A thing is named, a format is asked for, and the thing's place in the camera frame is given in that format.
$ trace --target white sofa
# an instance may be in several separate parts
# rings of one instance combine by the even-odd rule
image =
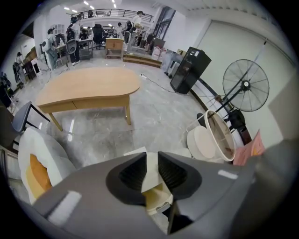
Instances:
[[[30,202],[33,204],[36,198],[33,196],[26,178],[26,170],[30,166],[30,154],[35,155],[47,169],[52,186],[76,171],[76,168],[55,139],[36,128],[27,128],[20,138],[18,161],[21,179],[28,191]]]

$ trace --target chair leg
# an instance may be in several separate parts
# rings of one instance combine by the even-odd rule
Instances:
[[[31,107],[40,115],[40,116],[42,116],[43,118],[45,118],[48,122],[50,122],[50,120],[46,117],[46,116],[44,116],[42,113],[40,113],[40,111],[38,110],[38,109],[36,109],[34,106],[33,106],[33,104],[31,104]]]
[[[38,127],[36,127],[35,125],[31,124],[30,122],[26,121],[26,123],[29,124],[30,126],[38,129]]]

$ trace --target railing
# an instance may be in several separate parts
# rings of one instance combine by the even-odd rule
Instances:
[[[82,15],[82,19],[92,18],[92,17],[128,17],[133,18],[137,15],[137,12],[131,10],[123,10],[123,9],[96,9],[96,10],[88,10],[85,12],[72,14],[71,16]],[[152,15],[143,14],[141,19],[146,22],[150,22],[152,19]]]

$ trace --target black pants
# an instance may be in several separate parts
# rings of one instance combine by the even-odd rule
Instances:
[[[73,54],[70,54],[70,58],[71,58],[72,63],[80,61],[79,41],[76,41],[76,44],[77,44],[76,51]]]

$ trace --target pink bag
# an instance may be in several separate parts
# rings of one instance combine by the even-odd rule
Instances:
[[[254,155],[261,155],[265,151],[260,131],[258,130],[253,141],[243,147],[237,148],[233,165],[244,166],[247,159]]]

